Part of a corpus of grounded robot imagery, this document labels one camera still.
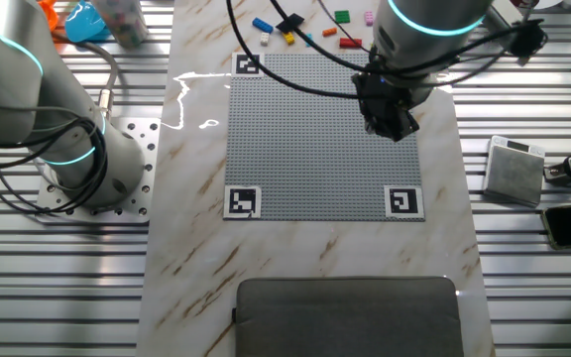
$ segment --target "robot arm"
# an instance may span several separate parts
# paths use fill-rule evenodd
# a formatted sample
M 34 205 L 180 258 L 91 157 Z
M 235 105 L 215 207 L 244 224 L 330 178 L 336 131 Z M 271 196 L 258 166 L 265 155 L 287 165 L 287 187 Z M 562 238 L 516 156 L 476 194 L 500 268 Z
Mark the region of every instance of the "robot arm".
M 65 108 L 88 118 L 104 136 L 107 173 L 84 203 L 111 207 L 138 185 L 144 157 L 133 138 L 116 130 L 60 59 L 43 10 L 35 0 L 0 0 L 0 106 Z M 73 120 L 62 111 L 0 109 L 0 144 L 38 141 Z M 30 147 L 33 152 L 43 144 Z M 80 187 L 90 177 L 95 150 L 88 133 L 73 127 L 41 155 L 66 187 Z M 77 196 L 73 189 L 67 195 Z
M 374 27 L 374 48 L 367 69 L 403 70 L 434 65 L 406 75 L 358 73 L 352 77 L 361 97 L 361 112 L 371 133 L 401 140 L 419 127 L 408 112 L 433 89 L 432 73 L 456 62 L 438 59 L 461 49 L 471 31 L 484 22 L 498 32 L 524 18 L 510 0 L 382 0 Z M 538 27 L 502 38 L 506 50 L 527 58 L 544 44 Z

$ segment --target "gray lego baseplate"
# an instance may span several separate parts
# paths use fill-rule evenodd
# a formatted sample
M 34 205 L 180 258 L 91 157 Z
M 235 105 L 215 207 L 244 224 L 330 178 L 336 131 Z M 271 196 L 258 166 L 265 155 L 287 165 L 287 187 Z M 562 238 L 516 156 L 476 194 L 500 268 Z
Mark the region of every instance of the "gray lego baseplate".
M 321 55 L 265 55 L 265 63 L 295 83 L 355 93 L 354 71 Z M 424 221 L 386 214 L 385 186 L 420 190 L 414 134 L 398 143 L 368 135 L 357 100 L 302 93 L 267 76 L 231 80 L 225 184 L 261 188 L 259 219 Z

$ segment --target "metal slotted table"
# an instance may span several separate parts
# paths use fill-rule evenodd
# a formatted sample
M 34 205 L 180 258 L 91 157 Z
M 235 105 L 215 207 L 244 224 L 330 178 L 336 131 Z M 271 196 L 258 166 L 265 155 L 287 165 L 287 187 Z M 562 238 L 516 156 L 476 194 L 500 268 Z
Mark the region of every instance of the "metal slotted table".
M 64 13 L 71 7 L 57 3 Z M 115 42 L 127 83 L 115 115 L 159 118 L 167 82 L 172 1 L 143 1 L 151 35 L 135 51 Z M 453 89 L 468 186 L 498 356 L 571 356 L 571 252 L 547 245 L 539 210 L 571 202 L 571 189 L 544 187 L 536 209 L 484 200 L 493 135 L 546 148 L 547 164 L 571 154 L 571 14 L 548 14 L 549 44 L 525 68 L 502 60 Z M 102 59 L 60 47 L 96 98 L 109 72 Z M 464 63 L 452 71 L 468 71 Z M 0 161 L 22 153 L 0 153 Z M 36 198 L 32 166 L 8 171 Z M 46 227 L 0 202 L 0 356 L 133 356 L 148 227 Z

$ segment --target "blue object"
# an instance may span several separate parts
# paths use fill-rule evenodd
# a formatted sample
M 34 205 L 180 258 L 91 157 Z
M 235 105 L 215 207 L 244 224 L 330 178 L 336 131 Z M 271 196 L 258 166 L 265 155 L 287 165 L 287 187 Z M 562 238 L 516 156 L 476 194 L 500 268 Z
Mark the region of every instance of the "blue object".
M 65 33 L 74 43 L 93 39 L 104 29 L 105 22 L 96 8 L 85 0 L 80 0 L 65 20 Z
M 269 34 L 271 34 L 273 32 L 273 27 L 268 25 L 268 23 L 264 22 L 260 18 L 255 18 L 255 20 L 253 20 L 253 26 L 258 28 L 259 30 L 261 30 L 263 32 L 267 32 Z
M 427 28 L 427 27 L 424 27 L 424 26 L 421 26 L 421 25 L 414 23 L 410 18 L 408 18 L 407 16 L 405 16 L 402 13 L 402 11 L 398 8 L 398 6 L 396 6 L 396 3 L 394 3 L 394 0 L 389 0 L 389 5 L 392 7 L 392 9 L 396 13 L 396 15 L 401 20 L 404 21 L 405 24 L 411 26 L 412 28 L 414 28 L 420 32 L 423 32 L 424 34 L 433 35 L 433 36 L 441 36 L 441 37 L 458 36 L 458 35 L 466 34 L 467 32 L 478 27 L 479 24 L 481 24 L 482 21 L 484 21 L 484 18 L 486 17 L 486 15 L 482 16 L 482 18 L 480 18 L 474 24 L 469 25 L 465 28 L 458 29 L 458 30 L 436 30 L 436 29 L 430 29 L 430 28 Z
M 23 46 L 17 44 L 16 42 L 14 42 L 14 41 L 12 41 L 12 40 L 10 40 L 10 39 L 8 39 L 8 38 L 5 38 L 5 37 L 1 36 L 1 35 L 0 35 L 0 40 L 1 40 L 4 44 L 8 45 L 8 47 L 11 47 L 11 48 L 13 48 L 13 49 L 19 50 L 19 51 L 21 51 L 24 55 L 28 56 L 28 57 L 30 58 L 30 60 L 32 60 L 32 61 L 37 65 L 37 67 L 39 68 L 39 71 L 41 72 L 41 76 L 44 75 L 44 68 L 41 66 L 41 63 L 39 62 L 39 59 L 37 59 L 37 57 L 35 57 L 35 55 L 33 55 L 30 51 L 28 51 L 28 49 L 26 49 L 25 47 L 23 47 Z
M 103 114 L 103 130 L 102 130 L 102 134 L 105 135 L 105 126 L 107 124 L 105 124 L 105 115 Z M 75 164 L 78 163 L 79 161 L 87 158 L 88 156 L 90 156 L 94 151 L 96 150 L 96 147 L 92 147 L 91 149 L 89 149 L 89 151 L 85 154 L 83 154 L 82 156 L 78 157 L 78 159 L 74 159 L 74 160 L 70 160 L 68 162 L 63 162 L 63 163 L 55 163 L 55 162 L 51 162 L 48 160 L 44 160 L 44 163 L 46 164 L 50 164 L 50 165 L 58 165 L 58 166 L 65 166 L 65 165 L 71 165 L 71 164 Z

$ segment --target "black cable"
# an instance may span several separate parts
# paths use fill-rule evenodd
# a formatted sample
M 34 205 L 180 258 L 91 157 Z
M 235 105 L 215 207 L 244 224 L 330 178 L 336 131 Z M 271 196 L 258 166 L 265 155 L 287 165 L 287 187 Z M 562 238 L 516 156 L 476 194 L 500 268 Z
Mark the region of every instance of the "black cable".
M 452 65 L 460 64 L 460 63 L 466 63 L 466 62 L 473 61 L 473 60 L 491 59 L 494 56 L 495 56 L 495 54 L 490 54 L 490 55 L 481 55 L 481 56 L 470 57 L 467 59 L 458 59 L 457 61 L 453 62 Z
M 341 29 L 341 31 L 343 32 L 343 34 L 345 34 L 345 36 L 347 36 L 348 39 L 352 40 L 352 42 L 354 44 L 357 44 L 356 41 L 354 41 L 354 38 L 352 38 L 352 36 L 347 33 L 347 31 L 345 31 L 345 29 L 343 29 L 343 27 L 341 26 L 341 24 L 338 23 L 338 21 L 336 21 L 336 19 L 334 19 L 334 17 L 332 16 L 332 14 L 329 12 L 329 10 L 327 10 L 327 7 L 325 6 L 325 4 L 323 3 L 323 0 L 317 0 L 318 4 L 321 6 L 321 8 L 323 9 L 323 11 L 325 12 L 325 14 L 327 15 L 327 17 L 332 20 L 332 22 L 334 23 L 334 25 L 336 25 L 339 29 Z M 363 51 L 365 51 L 366 53 L 369 53 L 369 50 L 365 49 L 362 45 L 361 45 L 361 49 Z
M 119 68 L 118 68 L 118 62 L 116 61 L 116 59 L 114 59 L 113 56 L 111 56 L 110 53 L 105 51 L 105 49 L 101 48 L 100 46 L 92 44 L 90 42 L 74 43 L 74 42 L 70 41 L 66 35 L 63 35 L 63 34 L 52 33 L 52 36 L 56 37 L 57 39 L 65 42 L 65 43 L 68 43 L 68 44 L 71 44 L 74 46 L 79 46 L 79 47 L 84 48 L 84 49 L 88 49 L 88 50 L 94 52 L 95 54 L 101 56 L 104 60 L 106 60 L 107 63 L 109 63 L 110 71 L 109 71 L 109 78 L 107 79 L 107 83 L 105 84 L 103 89 L 111 90 L 114 87 L 114 84 L 116 84 L 116 78 L 118 77 Z
M 275 9 L 277 10 L 277 12 L 280 14 L 280 16 L 284 19 L 284 21 L 289 24 L 293 30 L 306 42 L 308 43 L 311 47 L 313 47 L 315 50 L 317 50 L 320 54 L 324 55 L 325 57 L 327 57 L 330 60 L 333 60 L 339 64 L 342 64 L 348 68 L 354 69 L 354 70 L 358 70 L 364 73 L 374 73 L 374 74 L 387 74 L 387 75 L 399 75 L 399 74 L 408 74 L 408 73 L 412 73 L 412 72 L 416 72 L 422 69 L 427 69 L 431 66 L 443 63 L 445 61 L 449 61 L 449 60 L 454 60 L 457 56 L 468 52 L 470 50 L 473 50 L 474 48 L 481 46 L 485 43 L 488 43 L 490 41 L 494 41 L 497 40 L 501 37 L 510 35 L 512 33 L 515 32 L 519 32 L 522 29 L 526 29 L 528 27 L 531 26 L 535 26 L 537 24 L 539 24 L 540 22 L 542 22 L 543 20 L 533 20 L 533 21 L 527 21 L 521 25 L 518 26 L 513 26 L 507 30 L 503 30 L 503 31 L 499 31 L 496 32 L 492 35 L 489 35 L 485 38 L 482 38 L 481 40 L 478 40 L 468 46 L 463 47 L 460 50 L 456 50 L 453 52 L 450 52 L 448 54 L 444 54 L 443 56 L 434 59 L 434 60 L 430 60 L 428 62 L 425 62 L 423 64 L 419 64 L 419 65 L 415 65 L 413 67 L 407 67 L 407 68 L 403 68 L 403 69 L 395 69 L 395 70 L 389 70 L 389 69 L 367 69 L 365 67 L 359 66 L 359 65 L 355 65 L 353 63 L 350 63 L 346 60 L 342 60 L 339 57 L 329 53 L 326 49 L 322 48 L 321 46 L 317 45 L 311 38 L 309 38 L 308 36 L 306 36 L 303 31 L 301 31 L 297 26 L 294 26 L 294 23 L 287 17 L 286 12 L 284 11 L 284 9 L 281 7 L 281 5 L 279 4 L 279 2 L 277 0 L 270 0 L 270 2 L 273 4 L 273 6 L 275 7 Z
M 59 130 L 57 132 L 57 135 L 50 136 L 50 140 L 45 145 L 43 145 L 40 149 L 38 149 L 36 152 L 34 152 L 32 155 L 29 155 L 29 156 L 25 157 L 24 159 L 20 159 L 20 160 L 17 160 L 15 162 L 7 163 L 7 164 L 1 164 L 0 169 L 8 169 L 8 168 L 16 167 L 16 166 L 19 166 L 21 164 L 28 163 L 28 162 L 32 161 L 33 159 L 38 158 L 40 155 L 47 152 L 50 149 L 50 147 L 52 145 L 54 145 L 58 141 L 58 139 L 60 139 L 61 136 L 63 136 L 67 131 L 69 131 L 73 127 L 79 125 L 83 120 L 89 120 L 89 119 L 75 119 L 74 121 L 69 123 L 66 127 Z
M 226 6 L 227 6 L 227 9 L 228 9 L 228 16 L 229 16 L 229 18 L 230 18 L 230 22 L 231 22 L 231 26 L 232 26 L 232 28 L 233 28 L 233 32 L 235 33 L 235 37 L 237 38 L 237 41 L 239 42 L 240 46 L 242 47 L 242 50 L 244 50 L 244 53 L 249 57 L 249 60 L 250 60 L 255 66 L 257 66 L 260 70 L 262 70 L 262 71 L 263 71 L 267 76 L 269 76 L 270 78 L 272 78 L 272 79 L 276 80 L 277 82 L 279 82 L 279 83 L 281 83 L 281 84 L 283 84 L 283 85 L 286 85 L 286 86 L 288 86 L 288 87 L 290 87 L 290 88 L 292 88 L 292 89 L 299 90 L 299 91 L 302 91 L 302 92 L 305 92 L 305 93 L 310 93 L 310 94 L 316 94 L 316 95 L 322 95 L 322 96 L 329 96 L 329 97 L 337 97 L 337 98 L 345 98 L 345 99 L 361 99 L 361 100 L 362 100 L 362 99 L 380 99 L 380 98 L 383 98 L 383 96 L 364 96 L 364 97 L 359 97 L 359 96 L 356 95 L 356 94 L 328 92 L 328 91 L 319 90 L 319 89 L 307 88 L 307 87 L 305 87 L 305 86 L 302 86 L 302 85 L 299 85 L 299 84 L 290 82 L 290 81 L 288 81 L 288 80 L 286 80 L 286 79 L 284 79 L 284 78 L 282 78 L 282 77 L 280 77 L 280 76 L 274 74 L 272 71 L 270 71 L 269 69 L 267 69 L 264 65 L 262 65 L 258 60 L 256 60 L 256 59 L 254 58 L 253 53 L 250 51 L 250 49 L 249 49 L 248 46 L 246 45 L 246 42 L 244 41 L 243 37 L 241 36 L 241 33 L 239 32 L 239 28 L 238 28 L 238 26 L 237 26 L 237 20 L 235 19 L 235 14 L 234 14 L 233 7 L 232 7 L 232 0 L 226 0 Z M 472 49 L 474 49 L 474 48 L 476 48 L 476 47 L 478 47 L 478 46 L 480 46 L 480 45 L 483 45 L 483 44 L 485 44 L 485 43 L 487 43 L 487 42 L 490 42 L 490 41 L 499 39 L 499 38 L 501 38 L 501 37 L 507 36 L 507 35 L 509 35 L 509 34 L 511 34 L 511 33 L 521 31 L 521 30 L 523 30 L 523 29 L 525 29 L 525 28 L 527 28 L 527 27 L 529 27 L 529 26 L 534 26 L 534 25 L 540 23 L 541 21 L 542 21 L 542 20 L 534 20 L 534 21 L 528 22 L 528 23 L 526 23 L 526 24 L 519 25 L 519 26 L 517 26 L 517 27 L 512 27 L 512 28 L 510 28 L 510 29 L 508 29 L 508 30 L 504 30 L 504 31 L 501 31 L 501 32 L 494 33 L 494 34 L 489 35 L 489 36 L 487 36 L 487 37 L 485 37 L 485 38 L 483 38 L 483 39 L 481 39 L 481 40 L 478 40 L 477 42 L 475 42 L 475 43 L 473 43 L 473 44 L 470 44 L 470 45 L 468 45 L 468 46 L 466 46 L 466 47 L 464 47 L 464 48 L 462 48 L 462 49 L 460 49 L 460 50 L 451 52 L 451 53 L 449 53 L 449 54 L 445 54 L 445 55 L 443 55 L 442 57 L 440 57 L 440 58 L 438 58 L 438 59 L 434 59 L 434 60 L 432 60 L 432 61 L 429 61 L 429 62 L 426 62 L 426 63 L 423 63 L 423 64 L 419 64 L 419 65 L 414 66 L 414 67 L 405 68 L 405 69 L 402 69 L 402 70 L 393 70 L 393 71 L 388 71 L 388 70 L 387 70 L 387 71 L 383 71 L 383 72 L 388 72 L 388 73 L 392 73 L 392 74 L 398 74 L 398 73 L 403 73 L 403 72 L 405 72 L 405 71 L 415 71 L 415 70 L 421 70 L 421 69 L 429 68 L 430 66 L 433 66 L 433 65 L 436 65 L 436 64 L 440 63 L 440 62 L 442 61 L 442 59 L 445 59 L 445 60 L 453 60 L 453 59 L 455 59 L 457 56 L 459 56 L 459 55 L 461 55 L 461 54 L 463 54 L 463 53 L 465 53 L 465 52 L 468 52 L 468 51 L 470 51 L 470 50 L 472 50 Z M 297 27 L 294 27 L 294 30 L 295 30 L 299 35 L 302 34 L 302 32 L 301 32 Z M 320 48 L 314 41 L 312 41 L 308 36 L 304 36 L 304 40 L 305 40 L 307 43 L 309 43 L 312 47 L 314 47 L 316 50 L 318 50 L 318 51 L 319 51 L 319 50 L 324 51 L 324 49 L 321 49 L 321 48 Z M 329 58 L 330 58 L 331 60 L 333 60 L 332 58 L 335 58 L 335 56 L 332 55 L 332 54 L 328 54 L 328 55 L 329 55 Z M 438 84 L 433 84 L 433 85 L 430 85 L 430 86 L 431 86 L 431 87 L 434 87 L 434 86 L 440 86 L 440 85 L 447 85 L 447 84 L 439 84 L 439 83 L 438 83 Z
M 228 8 L 228 17 L 230 18 L 230 24 L 233 27 L 233 32 L 235 33 L 235 37 L 237 37 L 237 41 L 239 42 L 239 45 L 242 47 L 242 50 L 244 50 L 244 53 L 248 56 L 248 59 L 257 68 L 262 70 L 268 77 L 270 77 L 270 78 L 276 80 L 277 82 L 279 82 L 283 85 L 286 85 L 292 89 L 296 89 L 298 91 L 302 91 L 302 92 L 309 93 L 309 94 L 316 94 L 316 95 L 335 97 L 335 98 L 345 98 L 345 99 L 361 99 L 356 94 L 337 93 L 337 92 L 324 91 L 324 90 L 320 90 L 320 89 L 307 88 L 307 87 L 293 83 L 287 79 L 284 79 L 284 78 L 274 74 L 271 70 L 267 69 L 259 60 L 255 59 L 255 56 L 253 55 L 253 53 L 248 48 L 248 45 L 246 45 L 246 42 L 244 41 L 242 34 L 239 32 L 239 27 L 237 26 L 237 20 L 235 20 L 235 13 L 233 10 L 232 0 L 226 0 L 226 7 Z
M 73 110 L 69 110 L 67 108 L 62 108 L 62 107 L 54 107 L 54 106 L 40 106 L 40 107 L 27 107 L 27 108 L 22 108 L 22 107 L 10 107 L 10 106 L 5 106 L 5 105 L 0 105 L 0 109 L 1 110 L 10 110 L 10 111 L 27 111 L 27 112 L 40 112 L 40 111 L 59 111 L 59 112 L 63 112 L 63 113 L 67 113 L 72 115 L 74 118 L 74 120 L 70 121 L 69 123 L 67 123 L 67 125 L 63 126 L 61 130 L 56 131 L 42 139 L 38 139 L 32 142 L 22 142 L 22 143 L 15 143 L 15 144 L 0 144 L 0 149 L 20 149 L 20 148 L 26 148 L 26 147 L 31 147 L 31 146 L 36 146 L 36 145 L 41 145 L 43 143 L 48 142 L 50 139 L 52 139 L 53 137 L 59 135 L 59 133 L 61 132 L 65 132 L 69 129 L 71 129 L 72 126 L 75 126 L 76 124 L 74 123 L 76 120 L 82 120 L 82 119 L 87 119 L 85 117 L 82 117 L 80 115 L 78 115 L 76 112 L 74 112 Z
M 482 65 L 481 67 L 471 71 L 470 73 L 466 74 L 466 75 L 462 75 L 459 78 L 455 78 L 449 81 L 445 81 L 445 82 L 437 82 L 437 83 L 419 83 L 416 85 L 416 87 L 426 87 L 426 88 L 434 88 L 434 87 L 439 87 L 439 86 L 445 86 L 445 85 L 454 85 L 457 84 L 459 82 L 462 82 L 466 79 L 472 78 L 474 76 L 476 76 L 477 74 L 485 71 L 486 69 L 490 68 L 493 64 L 495 64 L 495 62 L 497 62 L 498 60 L 500 60 L 500 58 L 506 53 L 506 50 L 502 50 L 499 54 L 493 56 L 493 59 L 489 60 L 488 62 L 486 62 L 484 65 Z
M 85 130 L 88 131 L 88 133 L 90 134 L 90 140 L 92 141 L 94 147 L 96 148 L 96 150 L 94 151 L 94 163 L 87 178 L 85 179 L 85 180 L 89 179 L 89 185 L 86 188 L 84 188 L 77 196 L 72 198 L 70 201 L 59 207 L 43 208 L 28 201 L 27 199 L 23 198 L 23 196 L 21 196 L 19 193 L 15 192 L 15 190 L 10 186 L 10 184 L 8 184 L 5 177 L 2 175 L 0 171 L 0 180 L 4 183 L 6 188 L 8 188 L 8 190 L 17 198 L 19 198 L 22 202 L 28 204 L 29 206 L 35 209 L 27 209 L 20 207 L 11 202 L 10 200 L 8 200 L 1 192 L 0 192 L 0 199 L 8 206 L 28 214 L 63 213 L 76 209 L 77 207 L 84 204 L 96 192 L 96 190 L 100 187 L 105 178 L 105 175 L 107 173 L 107 151 L 105 147 L 104 137 L 102 136 L 96 125 L 94 125 L 93 122 L 88 121 L 86 123 L 83 123 L 82 126 L 85 127 Z

